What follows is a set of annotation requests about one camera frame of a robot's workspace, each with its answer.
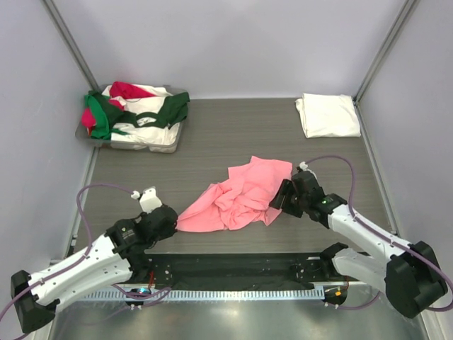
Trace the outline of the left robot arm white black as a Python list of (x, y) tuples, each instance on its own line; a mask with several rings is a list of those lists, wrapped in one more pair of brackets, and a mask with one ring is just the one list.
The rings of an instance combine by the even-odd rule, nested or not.
[(176, 233), (178, 215), (167, 205), (117, 221), (91, 246), (41, 271), (11, 276), (11, 297), (24, 334), (49, 324), (57, 313), (100, 288), (142, 281), (151, 263), (145, 251)]

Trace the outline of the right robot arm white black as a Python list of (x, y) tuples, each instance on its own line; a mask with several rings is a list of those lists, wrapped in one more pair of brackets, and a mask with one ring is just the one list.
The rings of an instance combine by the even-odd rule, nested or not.
[(404, 317), (414, 318), (447, 294), (447, 279), (428, 244), (412, 244), (381, 229), (346, 199), (324, 193), (309, 170), (283, 180), (270, 207), (295, 217), (307, 214), (358, 245), (361, 252), (340, 242), (324, 249), (319, 255), (323, 272), (372, 286)]

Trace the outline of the pink t shirt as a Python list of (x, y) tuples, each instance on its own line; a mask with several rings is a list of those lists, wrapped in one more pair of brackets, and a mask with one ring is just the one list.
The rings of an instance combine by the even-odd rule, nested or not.
[(270, 202), (291, 173), (288, 161), (255, 156), (247, 164), (229, 167), (227, 180), (211, 184), (180, 214), (177, 230), (205, 233), (235, 231), (252, 222), (270, 225), (281, 213)]

